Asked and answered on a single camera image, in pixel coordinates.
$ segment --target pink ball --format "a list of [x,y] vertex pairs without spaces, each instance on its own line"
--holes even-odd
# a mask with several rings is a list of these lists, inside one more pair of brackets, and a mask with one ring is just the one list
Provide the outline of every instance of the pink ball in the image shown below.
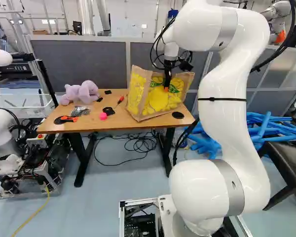
[[100,120],[106,120],[108,115],[106,113],[100,113]]

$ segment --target plush toy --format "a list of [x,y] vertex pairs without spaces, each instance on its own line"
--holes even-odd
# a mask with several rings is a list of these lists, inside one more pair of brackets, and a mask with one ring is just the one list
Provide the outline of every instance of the plush toy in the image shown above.
[[85,80],[79,88],[78,97],[83,103],[90,104],[99,99],[99,88],[93,81]]
[[60,104],[68,105],[71,101],[75,101],[78,99],[78,93],[80,89],[80,85],[65,85],[66,93],[61,96]]

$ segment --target blue-gray floor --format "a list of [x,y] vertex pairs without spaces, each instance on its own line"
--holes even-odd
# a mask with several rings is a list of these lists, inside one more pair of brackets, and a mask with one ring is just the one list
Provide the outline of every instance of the blue-gray floor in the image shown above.
[[[139,157],[138,153],[124,150],[123,140],[111,139],[101,141],[96,155],[106,163]],[[180,159],[200,158],[192,151],[182,151],[178,156]],[[285,182],[267,158],[263,162],[272,193],[275,193]],[[73,154],[62,194],[51,197],[45,209],[21,230],[18,237],[117,237],[120,200],[153,198],[169,193],[158,149],[144,160],[117,167],[101,166],[92,157],[81,188],[74,187],[77,168],[78,161]],[[11,236],[44,202],[44,199],[0,200],[0,237]],[[244,220],[255,237],[296,237],[296,198],[292,196],[267,212],[246,214]]]

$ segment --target yellow bag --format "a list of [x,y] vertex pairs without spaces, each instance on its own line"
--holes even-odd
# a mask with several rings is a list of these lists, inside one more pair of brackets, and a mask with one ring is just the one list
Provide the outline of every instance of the yellow bag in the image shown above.
[[185,100],[195,73],[178,73],[169,90],[163,90],[163,74],[132,66],[126,109],[137,121],[169,113]]

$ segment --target wooden tabletop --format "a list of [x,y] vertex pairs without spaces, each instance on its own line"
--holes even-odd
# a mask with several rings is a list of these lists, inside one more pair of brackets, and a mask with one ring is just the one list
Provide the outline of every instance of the wooden tabletop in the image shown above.
[[[194,122],[195,118],[187,110],[185,105],[181,105],[175,111],[184,114],[183,119],[172,117],[172,113],[160,115],[154,118],[137,122],[125,109],[127,89],[111,89],[112,94],[106,95],[100,89],[100,95],[103,97],[101,102],[93,102],[88,107],[91,109],[89,115],[82,115],[77,122],[67,122],[61,125],[54,124],[54,120],[59,116],[70,116],[74,109],[74,104],[67,106],[59,105],[45,121],[38,127],[39,133],[59,133],[59,132],[88,132],[88,131],[104,131],[104,130],[127,130],[136,128],[158,128],[158,127],[182,127],[188,126]],[[125,99],[115,109],[119,98],[124,95]],[[102,113],[104,107],[112,107],[115,111],[114,115],[108,116],[106,120],[100,120],[99,114]]]

